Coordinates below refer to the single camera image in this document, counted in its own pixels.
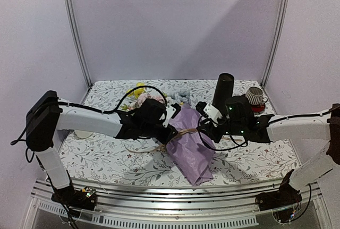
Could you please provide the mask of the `flower bouquet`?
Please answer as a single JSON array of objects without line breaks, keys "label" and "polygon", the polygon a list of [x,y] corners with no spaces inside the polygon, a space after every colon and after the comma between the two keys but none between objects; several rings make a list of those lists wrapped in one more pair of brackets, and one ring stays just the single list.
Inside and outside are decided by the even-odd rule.
[{"label": "flower bouquet", "polygon": [[[196,128],[199,113],[193,108],[190,89],[172,87],[167,93],[169,103],[181,105],[178,116],[170,121],[178,132]],[[125,179],[129,184],[153,186],[199,186],[213,180],[210,170],[214,144],[204,134],[184,135],[166,145],[166,151],[149,154],[128,152]]]}]

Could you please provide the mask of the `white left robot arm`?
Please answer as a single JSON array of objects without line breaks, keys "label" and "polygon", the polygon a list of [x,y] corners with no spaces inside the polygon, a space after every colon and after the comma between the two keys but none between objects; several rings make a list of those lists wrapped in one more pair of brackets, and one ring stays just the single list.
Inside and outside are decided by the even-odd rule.
[{"label": "white left robot arm", "polygon": [[58,195],[68,205],[79,200],[71,179],[57,153],[53,136],[57,130],[77,130],[108,135],[116,139],[156,139],[166,144],[177,134],[169,121],[181,110],[178,104],[146,99],[141,107],[129,112],[114,109],[102,111],[58,98],[55,91],[46,92],[26,115],[25,141],[35,153]]}]

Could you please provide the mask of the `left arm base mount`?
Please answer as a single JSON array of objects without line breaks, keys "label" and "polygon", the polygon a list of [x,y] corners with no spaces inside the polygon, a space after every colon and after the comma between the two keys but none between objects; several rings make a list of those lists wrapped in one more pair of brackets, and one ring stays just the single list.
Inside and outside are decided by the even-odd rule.
[{"label": "left arm base mount", "polygon": [[76,190],[73,183],[70,183],[69,186],[62,189],[56,189],[52,185],[52,189],[53,194],[51,200],[66,207],[94,211],[97,205],[98,196],[96,190],[88,186],[81,190]]}]

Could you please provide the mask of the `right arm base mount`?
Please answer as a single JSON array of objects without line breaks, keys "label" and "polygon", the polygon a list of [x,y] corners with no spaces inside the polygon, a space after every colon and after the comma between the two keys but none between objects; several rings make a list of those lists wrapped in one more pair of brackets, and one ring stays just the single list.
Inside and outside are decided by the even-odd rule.
[{"label": "right arm base mount", "polygon": [[283,178],[278,190],[271,192],[262,192],[255,197],[255,204],[259,206],[260,211],[271,210],[290,206],[290,208],[275,211],[274,219],[280,223],[288,223],[293,220],[296,208],[293,205],[299,205],[302,197],[299,190],[295,190],[289,185],[290,176],[293,169]]}]

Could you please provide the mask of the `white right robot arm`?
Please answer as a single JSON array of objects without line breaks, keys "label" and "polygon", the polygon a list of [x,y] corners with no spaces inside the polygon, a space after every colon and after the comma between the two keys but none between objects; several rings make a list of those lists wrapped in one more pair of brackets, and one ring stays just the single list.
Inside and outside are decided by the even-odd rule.
[{"label": "white right robot arm", "polygon": [[339,167],[339,104],[310,114],[255,116],[245,96],[227,99],[221,110],[198,102],[201,115],[197,130],[213,142],[223,136],[240,136],[245,143],[271,143],[279,140],[319,139],[328,143],[302,166],[288,173],[275,193],[280,206],[287,205],[307,184]]}]

